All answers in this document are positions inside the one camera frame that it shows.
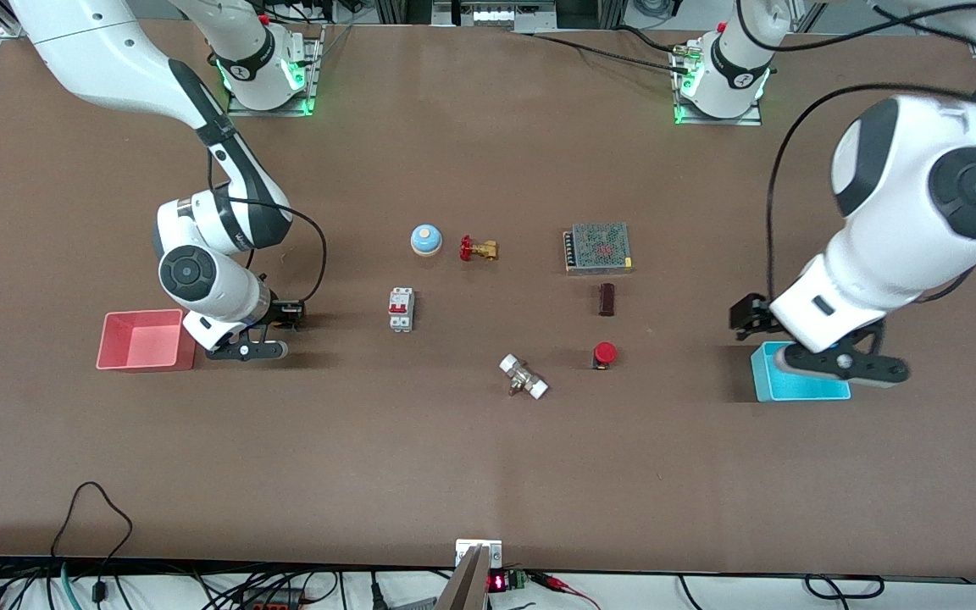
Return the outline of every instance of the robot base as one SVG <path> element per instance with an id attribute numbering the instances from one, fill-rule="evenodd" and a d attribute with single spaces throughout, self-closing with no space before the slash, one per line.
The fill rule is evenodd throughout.
<path id="1" fill-rule="evenodd" d="M 227 112 L 229 116 L 311 116 L 314 114 L 314 99 L 319 91 L 319 72 L 322 69 L 322 43 L 326 36 L 323 28 L 322 34 L 318 38 L 303 38 L 302 61 L 306 63 L 301 69 L 294 69 L 290 73 L 290 78 L 302 80 L 302 91 L 290 97 L 286 103 L 278 108 L 251 109 L 244 107 L 240 100 L 229 89 L 225 82 L 225 93 L 228 93 Z"/>
<path id="2" fill-rule="evenodd" d="M 688 47 L 696 47 L 698 40 L 689 40 Z M 668 53 L 669 65 L 685 67 L 689 70 L 702 69 L 701 62 L 696 58 L 678 58 L 677 55 Z M 681 94 L 681 90 L 692 86 L 692 76 L 673 73 L 673 113 L 674 121 L 677 125 L 747 125 L 758 126 L 763 124 L 763 115 L 759 112 L 759 100 L 751 102 L 751 108 L 747 109 L 741 116 L 734 119 L 717 119 L 695 107 L 695 104 L 688 97 Z"/>

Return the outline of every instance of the mounting plate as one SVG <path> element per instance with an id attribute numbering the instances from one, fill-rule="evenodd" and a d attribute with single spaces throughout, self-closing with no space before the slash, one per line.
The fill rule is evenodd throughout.
<path id="1" fill-rule="evenodd" d="M 454 541 L 454 565 L 462 562 L 465 552 L 473 546 L 487 546 L 491 549 L 491 567 L 503 567 L 503 541 L 482 541 L 476 538 L 457 538 Z"/>

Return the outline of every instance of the white robotic arm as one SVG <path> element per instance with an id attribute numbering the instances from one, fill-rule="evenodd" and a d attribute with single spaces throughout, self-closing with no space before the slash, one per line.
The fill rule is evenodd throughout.
<path id="1" fill-rule="evenodd" d="M 216 25 L 209 28 L 214 47 L 229 52 L 239 45 L 244 51 L 259 36 L 268 39 L 258 34 L 256 17 L 233 15 L 233 8 L 245 3 L 222 5 L 232 19 L 214 17 Z M 284 209 L 286 196 L 197 74 L 153 46 L 123 0 L 14 0 L 14 8 L 40 57 L 67 90 L 101 107 L 181 120 L 229 176 L 228 184 L 160 206 L 152 236 L 160 283 L 190 310 L 183 324 L 194 339 L 213 351 L 255 324 L 297 317 L 302 306 L 276 301 L 256 275 L 229 256 L 280 243 L 291 216 Z M 229 38 L 240 42 L 223 42 Z M 255 89 L 266 89 L 266 82 L 259 76 Z M 279 357 L 286 348 L 279 344 L 265 352 L 254 357 Z"/>
<path id="2" fill-rule="evenodd" d="M 748 31 L 768 46 L 779 45 L 790 31 L 787 1 L 739 1 Z M 698 47 L 700 62 L 685 80 L 681 96 L 716 119 L 733 119 L 747 112 L 763 91 L 774 51 L 757 47 L 748 39 L 736 11 L 724 30 L 702 35 Z"/>
<path id="3" fill-rule="evenodd" d="M 945 30 L 976 40 L 976 10 L 945 15 Z M 894 385 L 909 369 L 876 354 L 880 320 L 976 265 L 976 102 L 895 96 L 875 104 L 838 143 L 830 184 L 845 227 L 789 289 L 769 305 L 748 295 L 729 324 L 741 339 L 790 332 L 807 350 L 782 351 L 786 370 Z M 853 345 L 867 336 L 876 343 L 865 355 Z"/>

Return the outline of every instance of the robotic arm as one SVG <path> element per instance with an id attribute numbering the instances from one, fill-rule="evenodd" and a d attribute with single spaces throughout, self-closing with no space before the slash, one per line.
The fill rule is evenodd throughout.
<path id="1" fill-rule="evenodd" d="M 953 31 L 976 40 L 976 11 L 946 15 Z M 879 355 L 883 317 L 976 265 L 976 103 L 895 96 L 875 104 L 838 142 L 830 184 L 845 227 L 773 302 L 749 294 L 734 305 L 729 325 L 739 339 L 789 332 L 799 344 L 778 363 L 790 372 L 894 385 L 909 368 Z M 867 337 L 870 350 L 858 351 Z"/>
<path id="2" fill-rule="evenodd" d="M 275 43 L 242 0 L 175 4 L 192 8 L 197 23 L 206 24 L 202 29 L 216 52 L 239 58 L 228 64 L 233 74 L 234 66 L 245 63 L 241 55 L 257 43 Z M 254 325 L 294 324 L 302 303 L 276 300 L 255 274 L 230 258 L 280 243 L 291 216 L 284 209 L 286 196 L 197 74 L 153 46 L 123 0 L 14 0 L 14 8 L 44 63 L 71 93 L 105 108 L 173 117 L 194 129 L 230 180 L 160 206 L 152 232 L 160 285 L 190 310 L 183 325 L 210 354 L 286 355 L 281 342 L 231 343 Z M 251 19 L 241 16 L 247 11 Z M 275 54 L 272 48 L 269 54 Z M 284 96 L 288 81 L 264 76 L 267 69 L 256 67 L 241 97 L 272 103 Z"/>

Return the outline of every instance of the black connector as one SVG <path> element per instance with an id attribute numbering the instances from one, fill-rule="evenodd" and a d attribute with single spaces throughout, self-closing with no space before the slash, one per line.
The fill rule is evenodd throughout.
<path id="1" fill-rule="evenodd" d="M 105 599 L 108 599 L 108 586 L 104 584 L 104 580 L 97 580 L 92 584 L 92 602 L 100 603 Z"/>
<path id="2" fill-rule="evenodd" d="M 379 587 L 375 572 L 371 573 L 371 610 L 391 610 L 391 607 L 386 605 L 386 599 L 383 598 L 383 588 Z"/>

